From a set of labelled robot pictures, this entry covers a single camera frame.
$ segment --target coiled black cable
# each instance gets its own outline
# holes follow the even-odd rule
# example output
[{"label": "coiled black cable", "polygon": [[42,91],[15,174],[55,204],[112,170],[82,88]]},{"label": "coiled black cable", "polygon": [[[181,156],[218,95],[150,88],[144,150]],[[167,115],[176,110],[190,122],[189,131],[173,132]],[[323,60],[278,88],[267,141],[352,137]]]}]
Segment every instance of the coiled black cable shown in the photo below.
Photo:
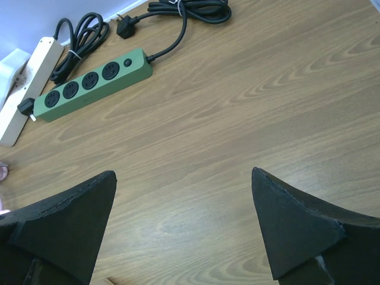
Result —
[{"label": "coiled black cable", "polygon": [[[98,23],[89,27],[88,25],[90,25],[94,19],[97,19]],[[103,17],[100,14],[91,12],[83,16],[75,31],[69,19],[61,19],[55,29],[54,39],[56,40],[58,40],[59,30],[63,23],[67,23],[69,26],[70,50],[75,52],[80,58],[96,50],[106,40],[109,34],[108,23],[103,21]],[[74,53],[69,52],[65,59],[53,70],[50,80],[54,81],[57,86],[63,84],[71,71],[79,63],[80,58]]]},{"label": "coiled black cable", "polygon": [[178,8],[183,18],[182,30],[179,37],[167,49],[148,56],[147,61],[149,63],[172,51],[181,42],[186,32],[188,18],[200,20],[208,24],[221,24],[228,21],[232,16],[228,0],[181,0],[178,5],[170,3],[169,0],[159,0],[159,2],[149,3],[148,13],[135,17],[132,21],[133,24],[136,24],[142,19],[156,15],[181,16]]}]

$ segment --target white adapter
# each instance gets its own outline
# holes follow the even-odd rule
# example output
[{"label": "white adapter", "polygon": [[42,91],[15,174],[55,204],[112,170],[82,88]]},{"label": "white adapter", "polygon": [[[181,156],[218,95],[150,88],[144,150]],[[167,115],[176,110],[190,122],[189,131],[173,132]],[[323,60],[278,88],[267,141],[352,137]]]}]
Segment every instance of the white adapter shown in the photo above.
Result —
[{"label": "white adapter", "polygon": [[0,145],[13,146],[28,119],[17,106],[27,98],[40,96],[64,47],[53,37],[43,37],[31,55],[21,76],[25,81],[17,83],[0,111]]},{"label": "white adapter", "polygon": [[15,49],[0,61],[0,110],[15,82],[18,80],[21,82],[24,79],[21,73],[29,58],[29,53],[21,49]]}]

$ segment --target green power strip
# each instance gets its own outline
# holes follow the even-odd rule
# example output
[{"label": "green power strip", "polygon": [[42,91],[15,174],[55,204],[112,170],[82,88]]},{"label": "green power strip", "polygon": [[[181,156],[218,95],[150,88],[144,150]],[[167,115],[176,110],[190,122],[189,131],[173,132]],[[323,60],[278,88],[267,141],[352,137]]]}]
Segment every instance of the green power strip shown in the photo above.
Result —
[{"label": "green power strip", "polygon": [[41,95],[34,116],[52,122],[150,77],[153,69],[146,57],[142,49],[133,50]]}]

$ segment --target black plug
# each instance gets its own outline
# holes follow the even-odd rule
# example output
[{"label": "black plug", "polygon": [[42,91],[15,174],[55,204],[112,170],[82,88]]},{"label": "black plug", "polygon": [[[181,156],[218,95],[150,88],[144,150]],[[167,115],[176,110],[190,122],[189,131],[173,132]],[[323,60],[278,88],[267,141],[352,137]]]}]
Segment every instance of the black plug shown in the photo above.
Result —
[{"label": "black plug", "polygon": [[127,39],[136,33],[135,25],[140,22],[137,17],[131,18],[130,16],[121,17],[117,19],[118,27],[116,28],[116,34],[123,39]]},{"label": "black plug", "polygon": [[33,115],[34,111],[34,99],[28,98],[22,101],[18,106],[17,109],[20,111],[21,114],[25,116],[29,116],[30,119],[33,121],[36,120],[36,117]]}]

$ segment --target wooden table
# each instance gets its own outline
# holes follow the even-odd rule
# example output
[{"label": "wooden table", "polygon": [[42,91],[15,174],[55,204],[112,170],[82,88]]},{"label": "wooden table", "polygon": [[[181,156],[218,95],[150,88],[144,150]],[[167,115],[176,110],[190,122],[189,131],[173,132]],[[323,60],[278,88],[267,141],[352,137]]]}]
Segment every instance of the wooden table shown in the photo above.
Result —
[{"label": "wooden table", "polygon": [[[230,5],[229,23],[190,21],[151,78],[52,123],[28,122],[13,148],[0,148],[11,167],[0,194],[12,210],[116,172],[94,279],[278,284],[252,200],[254,166],[380,216],[378,11],[358,0]],[[73,76],[137,47],[164,49],[181,19],[144,20],[128,40],[111,26]]]}]

